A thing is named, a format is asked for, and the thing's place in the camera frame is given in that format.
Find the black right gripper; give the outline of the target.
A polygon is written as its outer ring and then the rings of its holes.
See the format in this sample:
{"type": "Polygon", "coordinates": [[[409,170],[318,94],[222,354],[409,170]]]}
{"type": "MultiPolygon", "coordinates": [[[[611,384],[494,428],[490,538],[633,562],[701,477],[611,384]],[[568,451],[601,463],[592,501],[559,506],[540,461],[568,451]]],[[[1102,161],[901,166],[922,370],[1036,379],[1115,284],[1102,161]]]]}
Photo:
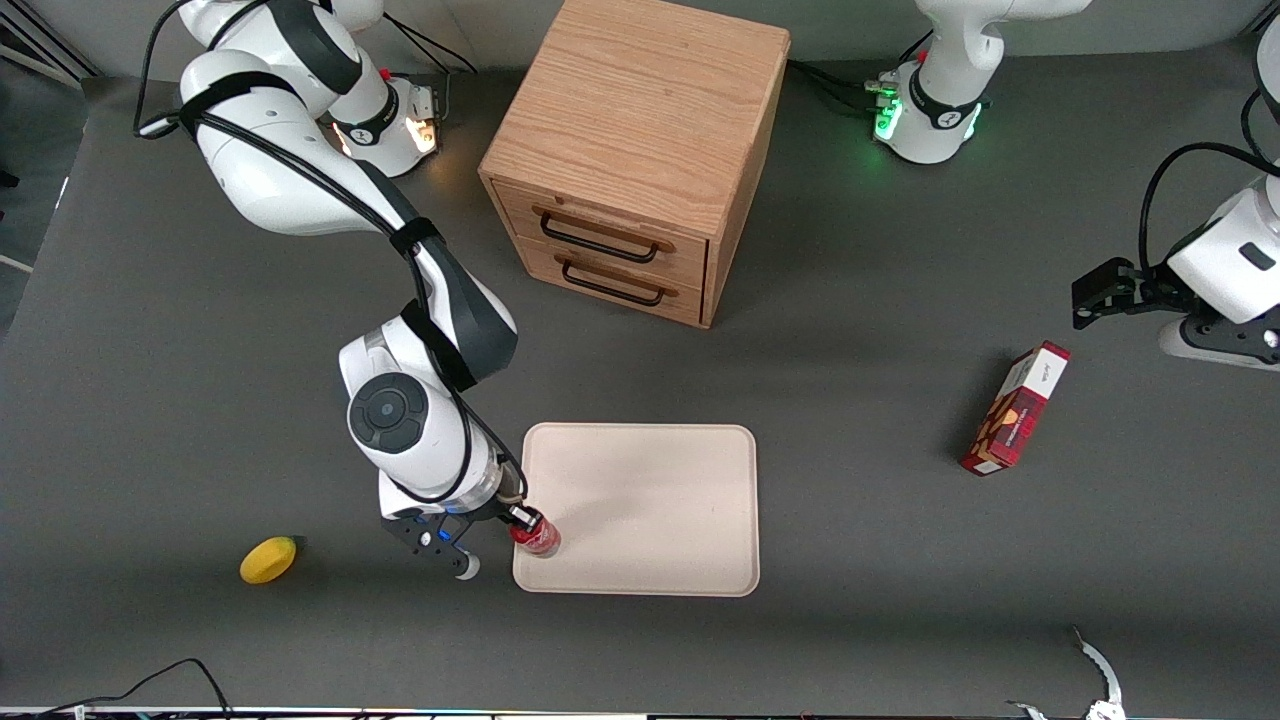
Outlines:
{"type": "Polygon", "coordinates": [[[472,511],[442,515],[438,530],[467,530],[476,523],[494,520],[520,532],[538,532],[545,518],[536,509],[517,503],[516,496],[495,495],[472,511]]]}

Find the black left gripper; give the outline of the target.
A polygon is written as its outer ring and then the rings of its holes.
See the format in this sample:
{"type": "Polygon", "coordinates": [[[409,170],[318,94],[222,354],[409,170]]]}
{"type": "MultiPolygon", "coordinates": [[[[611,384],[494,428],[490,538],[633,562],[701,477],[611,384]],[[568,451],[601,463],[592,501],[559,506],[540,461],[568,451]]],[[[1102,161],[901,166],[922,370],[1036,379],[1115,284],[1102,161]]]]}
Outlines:
{"type": "Polygon", "coordinates": [[[1146,313],[1196,315],[1201,297],[1167,263],[1135,269],[1111,258],[1071,283],[1073,329],[1084,331],[1106,316],[1146,313]]]}

